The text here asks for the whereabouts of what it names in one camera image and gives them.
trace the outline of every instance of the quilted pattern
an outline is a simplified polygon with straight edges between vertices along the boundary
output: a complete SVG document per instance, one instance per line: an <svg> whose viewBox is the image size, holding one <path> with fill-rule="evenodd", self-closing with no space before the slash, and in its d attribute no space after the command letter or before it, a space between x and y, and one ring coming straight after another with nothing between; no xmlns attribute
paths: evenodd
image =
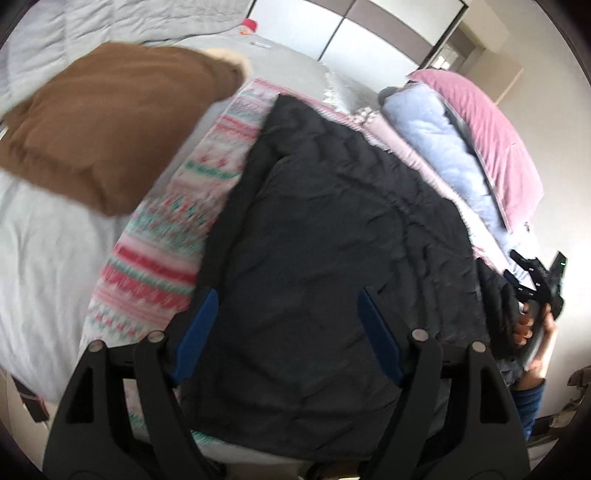
<svg viewBox="0 0 591 480"><path fill-rule="evenodd" d="M213 34L240 24L249 0L41 0L0 50L0 115L102 43Z"/></svg>
<svg viewBox="0 0 591 480"><path fill-rule="evenodd" d="M408 78L429 85L466 123L510 232L534 216L544 188L525 144L509 119L470 80L455 72L417 70Z"/></svg>

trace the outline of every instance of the hand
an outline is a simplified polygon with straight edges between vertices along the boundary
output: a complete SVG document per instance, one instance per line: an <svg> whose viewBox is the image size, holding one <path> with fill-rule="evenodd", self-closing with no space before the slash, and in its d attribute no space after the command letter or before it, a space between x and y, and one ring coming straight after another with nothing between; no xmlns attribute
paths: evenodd
<svg viewBox="0 0 591 480"><path fill-rule="evenodd" d="M527 340L531 338L532 331L530 327L534 324L534 319L527 315L529 309L530 306L526 303L523 307L523 314L519 319L519 323L513 328L513 341L516 345L525 345ZM558 330L550 305L548 304L544 306L544 330L546 334L550 335L555 334Z"/></svg>
<svg viewBox="0 0 591 480"><path fill-rule="evenodd" d="M519 319L519 323L515 325L513 340L517 345L525 345L527 340L531 338L530 327L534 324L534 319L528 314L530 307L526 303L523 311L524 314ZM540 349L535 354L531 361L527 372L514 385L515 390L530 390L539 386L546 378L548 367L550 366L550 358L556 344L556 335L558 334L558 327L554 321L550 305L544 305L544 339L540 345Z"/></svg>

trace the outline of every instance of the floor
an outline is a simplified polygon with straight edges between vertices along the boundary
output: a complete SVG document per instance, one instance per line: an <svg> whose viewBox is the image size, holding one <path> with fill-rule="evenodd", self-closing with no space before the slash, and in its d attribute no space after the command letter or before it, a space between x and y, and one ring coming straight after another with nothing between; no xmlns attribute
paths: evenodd
<svg viewBox="0 0 591 480"><path fill-rule="evenodd" d="M50 415L56 412L56 407L46 405ZM12 435L18 446L41 467L43 450L49 436L49 425L35 423L28 410L24 407L17 388L10 376L0 370L0 421Z"/></svg>

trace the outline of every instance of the white wardrobe door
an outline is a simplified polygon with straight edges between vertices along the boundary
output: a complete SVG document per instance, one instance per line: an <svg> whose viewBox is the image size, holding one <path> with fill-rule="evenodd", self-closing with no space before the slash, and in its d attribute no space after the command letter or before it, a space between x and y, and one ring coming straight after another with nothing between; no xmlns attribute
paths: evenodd
<svg viewBox="0 0 591 480"><path fill-rule="evenodd" d="M257 0L249 16L256 33L315 60L328 44L342 17L306 0Z"/></svg>
<svg viewBox="0 0 591 480"><path fill-rule="evenodd" d="M417 69L406 55L369 30L345 19L322 57L322 62L367 85L374 92L404 86Z"/></svg>
<svg viewBox="0 0 591 480"><path fill-rule="evenodd" d="M371 0L421 35L431 45L445 33L464 5L460 0Z"/></svg>

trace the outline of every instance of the blue sleeve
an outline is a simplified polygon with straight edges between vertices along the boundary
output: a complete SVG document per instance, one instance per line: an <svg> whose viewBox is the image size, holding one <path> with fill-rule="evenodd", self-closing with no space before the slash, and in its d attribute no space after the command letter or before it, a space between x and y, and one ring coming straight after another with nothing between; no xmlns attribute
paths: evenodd
<svg viewBox="0 0 591 480"><path fill-rule="evenodd" d="M545 386L546 380L530 390L511 390L526 440L531 436L531 429L534 427L535 415L540 409Z"/></svg>

